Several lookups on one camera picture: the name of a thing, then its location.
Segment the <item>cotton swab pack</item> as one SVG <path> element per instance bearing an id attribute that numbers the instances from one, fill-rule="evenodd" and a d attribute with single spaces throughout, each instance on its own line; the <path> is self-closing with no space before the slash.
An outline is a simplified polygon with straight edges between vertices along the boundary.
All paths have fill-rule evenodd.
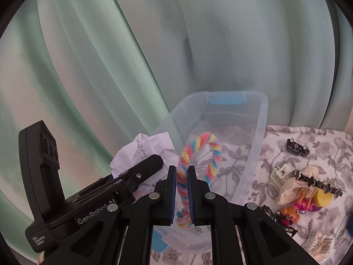
<path id="1" fill-rule="evenodd" d="M 335 241 L 335 234 L 324 234 L 316 231 L 309 240 L 307 252 L 313 258 L 326 258 L 334 248 Z"/>

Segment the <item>white plastic toy crate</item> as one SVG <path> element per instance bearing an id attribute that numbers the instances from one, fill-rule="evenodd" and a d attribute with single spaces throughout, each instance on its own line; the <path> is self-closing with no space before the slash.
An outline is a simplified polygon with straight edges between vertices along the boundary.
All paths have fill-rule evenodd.
<path id="1" fill-rule="evenodd" d="M 269 181 L 279 190 L 284 185 L 286 180 L 291 178 L 292 171 L 293 169 L 287 164 L 275 166 L 269 175 Z"/>

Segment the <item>blonde doll cream dress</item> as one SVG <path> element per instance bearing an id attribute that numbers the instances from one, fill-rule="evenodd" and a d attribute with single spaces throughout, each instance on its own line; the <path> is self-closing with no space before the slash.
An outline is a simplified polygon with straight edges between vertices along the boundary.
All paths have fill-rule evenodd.
<path id="1" fill-rule="evenodd" d="M 309 187 L 305 182 L 298 181 L 291 176 L 291 178 L 286 180 L 284 185 L 279 189 L 276 203 L 278 205 L 286 205 L 299 199 L 312 200 L 317 190 L 318 188 Z"/>

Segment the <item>yellow purple sponge cylinder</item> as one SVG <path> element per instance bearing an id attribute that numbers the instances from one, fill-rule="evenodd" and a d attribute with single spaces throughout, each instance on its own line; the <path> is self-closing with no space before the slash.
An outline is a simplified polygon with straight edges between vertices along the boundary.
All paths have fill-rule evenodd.
<path id="1" fill-rule="evenodd" d="M 323 208 L 328 206 L 334 200 L 334 194 L 325 193 L 323 190 L 318 189 L 313 198 L 312 202 L 317 208 Z"/>

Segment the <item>black silver action figure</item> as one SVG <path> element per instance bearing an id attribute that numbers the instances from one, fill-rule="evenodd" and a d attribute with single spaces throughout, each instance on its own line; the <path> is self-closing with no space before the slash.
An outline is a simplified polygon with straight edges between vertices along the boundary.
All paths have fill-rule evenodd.
<path id="1" fill-rule="evenodd" d="M 298 231 L 293 227 L 294 224 L 290 226 L 285 226 L 281 223 L 281 219 L 283 218 L 283 216 L 279 211 L 277 211 L 276 213 L 273 213 L 272 210 L 266 205 L 263 205 L 261 208 L 267 214 L 267 216 L 269 216 L 273 221 L 275 221 L 275 223 L 277 223 L 279 227 L 281 227 L 288 234 L 290 234 L 291 237 L 294 237 L 296 235 Z"/>

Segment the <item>blue ball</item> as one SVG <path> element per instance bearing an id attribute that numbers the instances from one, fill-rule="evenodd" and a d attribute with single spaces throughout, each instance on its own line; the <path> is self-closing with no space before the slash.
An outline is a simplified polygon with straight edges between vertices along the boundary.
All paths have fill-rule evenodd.
<path id="1" fill-rule="evenodd" d="M 352 214 L 348 218 L 348 223 L 347 223 L 346 229 L 347 229 L 350 237 L 353 237 L 353 215 Z"/>

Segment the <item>black toy car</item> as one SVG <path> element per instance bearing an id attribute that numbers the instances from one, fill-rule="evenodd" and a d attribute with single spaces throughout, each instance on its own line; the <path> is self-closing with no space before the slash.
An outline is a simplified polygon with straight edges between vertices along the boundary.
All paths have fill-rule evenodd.
<path id="1" fill-rule="evenodd" d="M 287 139 L 287 151 L 294 155 L 306 157 L 309 155 L 309 149 L 306 145 L 298 144 L 294 139 Z"/>

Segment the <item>black flower headband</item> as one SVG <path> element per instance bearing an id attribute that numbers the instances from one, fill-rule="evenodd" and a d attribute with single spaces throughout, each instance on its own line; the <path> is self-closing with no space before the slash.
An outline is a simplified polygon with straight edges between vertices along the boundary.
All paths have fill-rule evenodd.
<path id="1" fill-rule="evenodd" d="M 319 180 L 316 180 L 313 176 L 307 177 L 297 169 L 292 171 L 292 177 L 298 181 L 305 182 L 309 187 L 316 187 L 323 190 L 324 194 L 331 193 L 332 195 L 334 195 L 335 198 L 342 197 L 343 195 L 343 191 L 341 188 L 332 187 L 331 184 L 325 184 Z"/>

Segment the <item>clear plastic storage bin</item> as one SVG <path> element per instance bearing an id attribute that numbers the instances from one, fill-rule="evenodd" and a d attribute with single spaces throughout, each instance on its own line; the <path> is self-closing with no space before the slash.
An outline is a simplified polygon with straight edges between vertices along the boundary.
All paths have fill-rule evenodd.
<path id="1" fill-rule="evenodd" d="M 184 98 L 154 130 L 167 132 L 198 179 L 229 202 L 244 204 L 265 134 L 267 96 L 257 91 L 198 92 Z"/>

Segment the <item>rainbow twisted pipe cleaner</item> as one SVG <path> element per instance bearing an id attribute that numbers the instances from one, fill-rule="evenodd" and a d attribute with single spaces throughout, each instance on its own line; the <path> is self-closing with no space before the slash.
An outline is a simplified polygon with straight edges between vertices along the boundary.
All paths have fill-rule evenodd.
<path id="1" fill-rule="evenodd" d="M 182 209 L 177 212 L 175 222 L 180 229 L 191 228 L 196 219 L 195 211 L 200 205 L 197 189 L 196 169 L 191 161 L 204 147 L 210 147 L 212 159 L 207 164 L 204 181 L 210 185 L 217 176 L 217 170 L 222 161 L 221 145 L 216 136 L 210 132 L 203 132 L 196 139 L 189 142 L 180 154 L 177 165 L 176 189 L 181 199 Z"/>

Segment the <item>small orange pink doll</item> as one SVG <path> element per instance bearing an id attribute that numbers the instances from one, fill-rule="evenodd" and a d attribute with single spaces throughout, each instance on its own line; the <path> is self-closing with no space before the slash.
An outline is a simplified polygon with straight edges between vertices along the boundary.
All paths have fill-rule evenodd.
<path id="1" fill-rule="evenodd" d="M 281 219 L 281 223 L 285 226 L 293 225 L 300 219 L 298 210 L 293 206 L 282 208 L 279 210 L 279 212 L 283 216 L 283 218 Z"/>

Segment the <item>white paper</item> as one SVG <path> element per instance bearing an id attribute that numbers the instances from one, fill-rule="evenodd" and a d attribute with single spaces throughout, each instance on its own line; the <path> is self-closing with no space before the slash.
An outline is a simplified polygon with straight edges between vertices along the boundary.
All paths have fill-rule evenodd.
<path id="1" fill-rule="evenodd" d="M 120 174 L 153 154 L 157 154 L 163 159 L 163 167 L 139 186 L 133 194 L 136 199 L 153 192 L 156 182 L 166 179 L 169 166 L 178 164 L 179 156 L 169 133 L 163 132 L 153 136 L 143 133 L 138 134 L 131 143 L 118 151 L 109 165 L 111 174 L 114 178 L 117 178 Z"/>

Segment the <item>floral grey white blanket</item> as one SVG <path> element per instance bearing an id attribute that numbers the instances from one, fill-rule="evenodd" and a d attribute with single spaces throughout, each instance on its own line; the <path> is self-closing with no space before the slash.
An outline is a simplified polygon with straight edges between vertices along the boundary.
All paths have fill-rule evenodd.
<path id="1" fill-rule="evenodd" d="M 349 262 L 352 235 L 352 135 L 312 127 L 252 125 L 212 127 L 202 122 L 189 133 L 171 130 L 181 151 L 203 132 L 221 144 L 222 162 L 211 189 L 232 199 L 250 174 L 246 202 L 268 206 L 279 221 L 297 231 L 294 239 L 319 264 Z"/>

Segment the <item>green curtain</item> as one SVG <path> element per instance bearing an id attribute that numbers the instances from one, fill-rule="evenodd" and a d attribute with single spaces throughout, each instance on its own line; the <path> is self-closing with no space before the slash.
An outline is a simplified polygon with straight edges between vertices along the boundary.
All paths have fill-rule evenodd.
<path id="1" fill-rule="evenodd" d="M 271 125 L 343 130 L 348 20 L 332 0 L 26 0 L 1 37 L 1 229 L 31 222 L 22 128 L 54 132 L 71 194 L 189 94 L 238 90 Z"/>

